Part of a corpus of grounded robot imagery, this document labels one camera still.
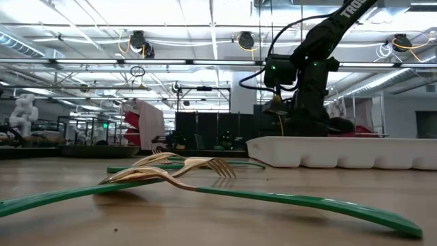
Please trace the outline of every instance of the white plastic tray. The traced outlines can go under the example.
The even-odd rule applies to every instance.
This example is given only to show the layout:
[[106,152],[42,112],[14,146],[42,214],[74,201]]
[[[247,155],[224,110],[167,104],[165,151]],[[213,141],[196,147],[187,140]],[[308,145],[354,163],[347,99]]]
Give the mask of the white plastic tray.
[[260,137],[247,147],[273,167],[437,169],[437,139]]

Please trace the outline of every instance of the wooden table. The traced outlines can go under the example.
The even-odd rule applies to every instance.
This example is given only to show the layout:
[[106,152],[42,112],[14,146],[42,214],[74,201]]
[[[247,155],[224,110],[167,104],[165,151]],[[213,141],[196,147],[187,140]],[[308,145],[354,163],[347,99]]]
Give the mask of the wooden table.
[[[0,161],[0,198],[94,185],[107,166],[136,159]],[[236,169],[219,179],[197,169],[189,185],[337,198],[399,213],[424,239],[313,208],[151,184],[49,204],[0,218],[0,245],[437,245],[437,172],[348,169]]]

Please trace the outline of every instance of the green plastic utensil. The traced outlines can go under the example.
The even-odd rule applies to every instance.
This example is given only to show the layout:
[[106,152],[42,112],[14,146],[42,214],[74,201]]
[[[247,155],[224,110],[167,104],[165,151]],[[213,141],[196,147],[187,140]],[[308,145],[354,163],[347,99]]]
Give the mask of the green plastic utensil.
[[[64,191],[52,191],[37,195],[28,195],[25,197],[14,198],[10,200],[0,201],[0,217],[18,213],[30,208],[43,206],[46,204],[64,201],[84,195],[92,195],[138,187],[141,185],[149,185],[157,182],[162,182],[160,178],[154,178],[141,182],[127,182],[115,184],[102,184],[94,187],[82,187],[77,189],[68,189]],[[259,193],[250,191],[231,191],[225,189],[214,189],[208,187],[197,187],[196,192],[211,193],[216,195],[226,195],[232,197],[241,197],[253,200],[262,200],[267,202],[278,202],[283,204],[292,204],[297,206],[306,206],[311,208],[319,208],[335,213],[349,215],[359,219],[364,219],[374,222],[389,228],[393,228],[410,236],[421,238],[422,229],[413,222],[403,218],[395,213],[390,213],[378,208],[372,208],[352,202],[344,202],[322,197],[310,197],[303,195],[292,194],[275,194],[275,193]]]
[[[228,163],[231,166],[234,165],[251,165],[254,167],[260,167],[262,169],[265,169],[266,166],[261,165],[261,164],[257,164],[257,163],[250,163],[250,162],[246,162],[246,161],[228,161]],[[151,165],[150,167],[159,167],[163,170],[173,170],[173,169],[182,169],[184,167],[183,164],[170,164],[170,165]],[[107,173],[108,174],[114,174],[116,172],[120,172],[122,170],[128,169],[130,167],[125,166],[125,167],[107,167]]]

